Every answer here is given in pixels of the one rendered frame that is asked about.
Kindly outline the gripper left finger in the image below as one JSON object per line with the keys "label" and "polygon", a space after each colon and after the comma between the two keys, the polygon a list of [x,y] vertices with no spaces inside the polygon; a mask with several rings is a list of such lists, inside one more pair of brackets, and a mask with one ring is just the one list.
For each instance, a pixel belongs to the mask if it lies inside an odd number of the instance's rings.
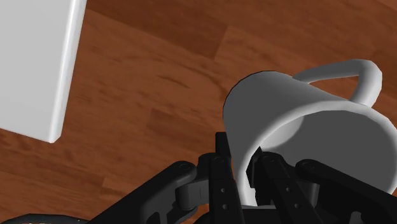
{"label": "gripper left finger", "polygon": [[209,205],[199,224],[245,224],[225,132],[198,164],[177,161],[90,220],[89,224],[182,224]]}

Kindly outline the dark grey round dish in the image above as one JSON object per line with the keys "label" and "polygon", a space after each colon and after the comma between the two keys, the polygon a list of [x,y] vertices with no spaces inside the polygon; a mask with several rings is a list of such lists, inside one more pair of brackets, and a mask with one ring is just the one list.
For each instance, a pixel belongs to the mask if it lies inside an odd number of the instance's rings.
{"label": "dark grey round dish", "polygon": [[86,224],[88,220],[61,214],[25,214],[0,224]]}

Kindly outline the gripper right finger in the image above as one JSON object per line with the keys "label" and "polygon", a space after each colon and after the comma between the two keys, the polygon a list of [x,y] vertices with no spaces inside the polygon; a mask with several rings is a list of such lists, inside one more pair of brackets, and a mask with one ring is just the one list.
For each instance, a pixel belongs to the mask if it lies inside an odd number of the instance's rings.
{"label": "gripper right finger", "polygon": [[397,224],[397,197],[313,159],[257,149],[246,174],[265,224]]}

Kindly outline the white furniture panel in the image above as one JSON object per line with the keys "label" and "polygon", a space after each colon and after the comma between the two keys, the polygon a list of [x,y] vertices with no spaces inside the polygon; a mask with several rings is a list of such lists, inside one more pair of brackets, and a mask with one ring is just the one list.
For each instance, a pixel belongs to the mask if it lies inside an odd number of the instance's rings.
{"label": "white furniture panel", "polygon": [[0,0],[0,129],[62,133],[87,0]]}

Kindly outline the white mug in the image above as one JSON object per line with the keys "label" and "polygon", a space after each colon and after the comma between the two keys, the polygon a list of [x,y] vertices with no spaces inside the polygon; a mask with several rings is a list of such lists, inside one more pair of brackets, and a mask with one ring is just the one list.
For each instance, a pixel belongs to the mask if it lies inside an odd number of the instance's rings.
{"label": "white mug", "polygon": [[240,201],[256,204],[247,167],[256,150],[290,165],[313,159],[384,192],[397,189],[397,128],[373,105],[382,71],[352,59],[302,71],[250,74],[223,106]]}

